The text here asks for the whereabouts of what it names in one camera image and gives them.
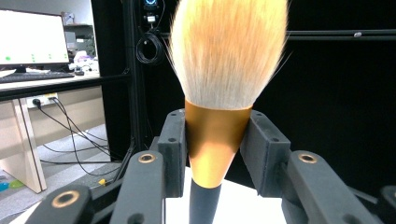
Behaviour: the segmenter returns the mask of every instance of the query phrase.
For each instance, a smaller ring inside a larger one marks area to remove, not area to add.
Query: gold ferrule
[[[221,184],[244,137],[251,106],[239,110],[203,108],[185,101],[192,179],[203,188]]]

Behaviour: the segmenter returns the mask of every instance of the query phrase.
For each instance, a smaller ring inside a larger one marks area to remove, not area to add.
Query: brass screw insert
[[[155,156],[152,154],[143,154],[139,157],[139,161],[142,163],[150,163],[152,161],[155,161]]]
[[[298,155],[298,158],[300,159],[300,161],[306,162],[306,163],[317,163],[317,158],[315,158],[312,155],[309,154],[300,154]]]
[[[79,192],[76,190],[65,191],[52,200],[52,207],[64,208],[72,203],[75,203],[79,198]]]

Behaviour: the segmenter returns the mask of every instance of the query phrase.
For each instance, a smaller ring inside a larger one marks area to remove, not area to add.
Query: keyboard
[[[23,81],[38,81],[38,80],[48,80],[55,78],[67,78],[74,77],[74,75],[65,72],[48,72],[48,73],[38,73],[38,72],[28,72],[28,73],[13,73],[11,75],[0,77],[0,83],[12,83],[12,82],[23,82]]]

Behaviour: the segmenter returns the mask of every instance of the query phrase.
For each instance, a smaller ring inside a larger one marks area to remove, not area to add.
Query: black pole
[[[125,40],[125,59],[126,69],[124,74],[131,76],[131,82],[128,83],[128,94],[130,104],[130,121],[132,139],[131,145],[122,161],[122,166],[117,173],[116,180],[123,177],[126,164],[129,159],[136,153],[145,150],[145,137],[147,132],[147,109],[145,96],[145,80],[143,77],[141,64],[135,57],[135,46],[139,34],[137,25],[138,16],[136,14],[139,5],[134,0],[124,0],[122,6],[124,22],[124,40]]]

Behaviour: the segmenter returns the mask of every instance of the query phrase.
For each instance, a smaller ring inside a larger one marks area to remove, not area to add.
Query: makeup brush
[[[190,223],[213,221],[221,181],[278,66],[286,26],[287,0],[179,1],[169,50],[185,94]]]

